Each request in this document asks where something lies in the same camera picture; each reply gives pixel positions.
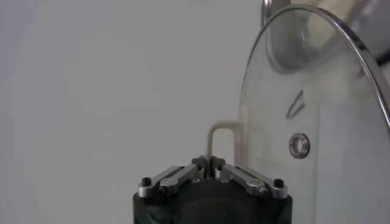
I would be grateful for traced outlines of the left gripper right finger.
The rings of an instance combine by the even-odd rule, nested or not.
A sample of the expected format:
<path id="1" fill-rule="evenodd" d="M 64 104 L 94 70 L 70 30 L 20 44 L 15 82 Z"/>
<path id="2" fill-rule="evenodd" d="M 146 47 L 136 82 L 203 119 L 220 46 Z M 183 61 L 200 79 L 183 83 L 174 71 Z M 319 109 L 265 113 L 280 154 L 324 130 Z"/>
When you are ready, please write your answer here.
<path id="1" fill-rule="evenodd" d="M 215 156 L 210 159 L 210 176 L 221 181 L 232 180 L 252 196 L 272 197 L 277 200 L 288 197 L 288 188 L 282 179 L 269 178 L 249 167 L 226 164 L 224 159 Z"/>

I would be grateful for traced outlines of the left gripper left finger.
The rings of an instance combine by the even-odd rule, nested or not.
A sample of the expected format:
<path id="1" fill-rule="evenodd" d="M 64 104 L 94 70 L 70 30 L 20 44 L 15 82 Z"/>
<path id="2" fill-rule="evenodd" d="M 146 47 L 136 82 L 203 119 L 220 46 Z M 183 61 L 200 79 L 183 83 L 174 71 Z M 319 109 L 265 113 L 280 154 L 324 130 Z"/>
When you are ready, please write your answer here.
<path id="1" fill-rule="evenodd" d="M 166 195 L 176 194 L 186 182 L 205 178 L 207 165 L 206 157 L 199 156 L 193 158 L 187 166 L 171 166 L 154 177 L 144 177 L 138 184 L 136 194 L 140 198 L 152 198 L 160 189 Z"/>

